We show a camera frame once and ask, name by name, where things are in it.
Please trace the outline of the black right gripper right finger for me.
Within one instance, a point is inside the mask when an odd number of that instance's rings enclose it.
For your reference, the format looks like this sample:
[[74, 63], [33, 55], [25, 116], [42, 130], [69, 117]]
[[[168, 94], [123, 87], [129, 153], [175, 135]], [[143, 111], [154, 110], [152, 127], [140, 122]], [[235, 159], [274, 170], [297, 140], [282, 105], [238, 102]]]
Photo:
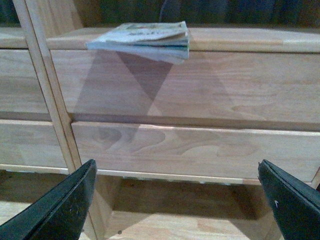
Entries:
[[285, 240], [320, 238], [319, 191], [265, 159], [258, 179]]

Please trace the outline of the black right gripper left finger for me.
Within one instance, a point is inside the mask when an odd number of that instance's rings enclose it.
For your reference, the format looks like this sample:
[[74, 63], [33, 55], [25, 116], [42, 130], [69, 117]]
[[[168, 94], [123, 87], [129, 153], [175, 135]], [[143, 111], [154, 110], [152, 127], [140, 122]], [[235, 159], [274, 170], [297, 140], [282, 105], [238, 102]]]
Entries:
[[90, 159], [0, 226], [2, 240], [78, 240], [92, 203], [97, 165]]

